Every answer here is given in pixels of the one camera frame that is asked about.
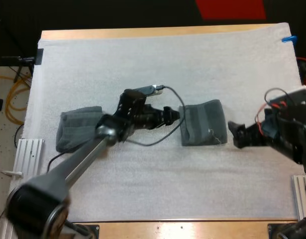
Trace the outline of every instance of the blue clip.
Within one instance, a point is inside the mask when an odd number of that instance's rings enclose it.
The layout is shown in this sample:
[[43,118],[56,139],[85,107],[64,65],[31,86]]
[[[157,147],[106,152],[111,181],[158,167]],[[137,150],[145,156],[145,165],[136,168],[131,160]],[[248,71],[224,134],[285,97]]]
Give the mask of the blue clip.
[[298,41],[298,37],[297,36],[288,36],[288,37],[282,38],[282,42],[288,42],[288,41],[291,41],[293,43],[293,46],[295,46],[297,41]]

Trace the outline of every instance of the floor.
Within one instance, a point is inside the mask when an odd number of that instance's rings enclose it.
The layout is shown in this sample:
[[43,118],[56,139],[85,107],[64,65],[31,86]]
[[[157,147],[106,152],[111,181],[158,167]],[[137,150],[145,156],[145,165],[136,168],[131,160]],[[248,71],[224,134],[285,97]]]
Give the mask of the floor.
[[[27,68],[21,71],[23,74],[29,75]],[[0,67],[0,76],[8,76],[14,78],[16,73],[9,67]],[[0,79],[0,99],[3,99],[2,111],[0,111],[0,215],[4,209],[4,205],[9,193],[9,185],[11,178],[1,173],[2,170],[12,170],[16,148],[14,146],[14,134],[19,125],[11,123],[4,114],[5,100],[10,88],[13,86],[13,81]],[[17,107],[25,107],[28,101],[29,91],[20,93],[14,97],[12,104]],[[25,111],[12,112],[12,114],[19,120],[24,120]],[[21,138],[21,130],[17,134],[17,138]],[[2,220],[0,221],[0,236],[2,228]]]

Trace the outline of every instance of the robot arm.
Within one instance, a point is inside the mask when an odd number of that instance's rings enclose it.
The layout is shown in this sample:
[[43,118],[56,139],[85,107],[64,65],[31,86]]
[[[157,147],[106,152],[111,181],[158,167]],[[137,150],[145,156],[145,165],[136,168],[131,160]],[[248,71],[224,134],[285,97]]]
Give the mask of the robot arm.
[[306,87],[267,102],[265,119],[246,128],[244,124],[228,122],[233,143],[238,148],[270,146],[306,172]]
[[79,233],[78,238],[92,238],[87,229],[66,220],[69,189],[103,151],[117,142],[124,142],[134,130],[171,125],[180,118],[179,112],[170,107],[162,111],[145,104],[147,96],[158,94],[163,88],[125,90],[116,112],[100,119],[92,139],[47,174],[34,177],[13,190],[5,213],[19,239],[58,238],[67,228]]

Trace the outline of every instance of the red panel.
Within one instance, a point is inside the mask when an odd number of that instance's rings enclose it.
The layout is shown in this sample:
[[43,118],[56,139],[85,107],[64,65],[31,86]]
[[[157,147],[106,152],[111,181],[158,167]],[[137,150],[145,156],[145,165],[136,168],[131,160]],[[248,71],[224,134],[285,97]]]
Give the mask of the red panel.
[[196,0],[205,20],[266,19],[262,0]]

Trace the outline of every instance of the gray cloth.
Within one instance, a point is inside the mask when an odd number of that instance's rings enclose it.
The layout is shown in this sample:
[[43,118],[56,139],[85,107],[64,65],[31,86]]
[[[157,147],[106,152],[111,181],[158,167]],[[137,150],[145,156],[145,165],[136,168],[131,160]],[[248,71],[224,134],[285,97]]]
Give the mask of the gray cloth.
[[57,151],[73,152],[79,145],[92,138],[102,115],[100,106],[62,112],[56,139]]
[[[116,111],[124,89],[171,86],[187,105],[220,99],[226,120],[253,124],[271,87],[292,90],[300,76],[285,23],[247,32],[92,40],[40,40],[23,136],[43,138],[41,172],[55,150],[59,115],[101,104]],[[148,104],[177,109],[167,89]],[[138,130],[159,140],[176,126]],[[228,142],[181,146],[180,130],[153,147],[119,143],[70,189],[69,220],[295,218],[291,175],[303,168],[269,147]],[[56,166],[67,158],[62,156]]]
[[[227,143],[226,121],[220,100],[188,105],[186,120],[181,125],[182,146]],[[183,107],[179,108],[183,117]]]

